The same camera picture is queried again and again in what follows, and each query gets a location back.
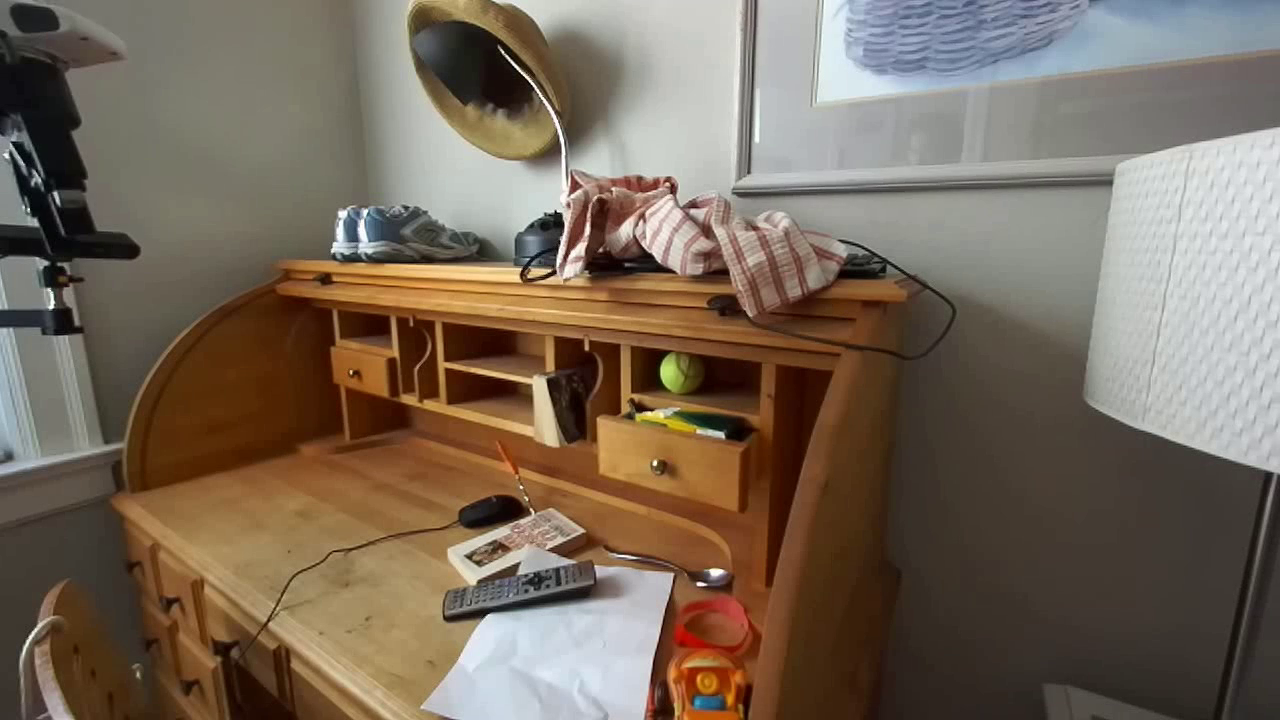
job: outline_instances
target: picture frame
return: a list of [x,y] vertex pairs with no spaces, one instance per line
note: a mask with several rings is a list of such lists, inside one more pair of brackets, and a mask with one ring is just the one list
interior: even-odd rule
[[1280,123],[1280,23],[1230,54],[817,99],[828,2],[745,0],[742,194],[1109,183],[1124,154]]

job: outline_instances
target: framed picture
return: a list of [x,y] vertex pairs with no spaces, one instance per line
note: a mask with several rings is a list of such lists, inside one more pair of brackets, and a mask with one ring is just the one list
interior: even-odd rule
[[1275,0],[745,2],[745,194],[1105,183],[1280,123]]

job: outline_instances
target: white lamp shade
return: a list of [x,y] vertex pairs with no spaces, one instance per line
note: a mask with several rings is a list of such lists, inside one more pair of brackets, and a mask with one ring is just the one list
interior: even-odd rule
[[1083,399],[1280,473],[1280,133],[1116,168]]

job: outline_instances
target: blue sneaker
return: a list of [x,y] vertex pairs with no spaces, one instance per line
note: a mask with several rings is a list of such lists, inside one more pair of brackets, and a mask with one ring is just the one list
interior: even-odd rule
[[372,203],[357,222],[362,261],[372,264],[452,264],[483,255],[483,234],[445,229],[416,203]]
[[330,243],[334,261],[362,261],[362,214],[366,214],[366,209],[357,209],[357,203],[337,213],[334,243]]

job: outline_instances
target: white paper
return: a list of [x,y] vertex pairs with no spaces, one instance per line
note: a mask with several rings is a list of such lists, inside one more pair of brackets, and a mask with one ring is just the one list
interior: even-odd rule
[[[522,569],[563,562],[535,550]],[[599,569],[583,601],[494,610],[424,700],[452,720],[645,720],[673,572]]]

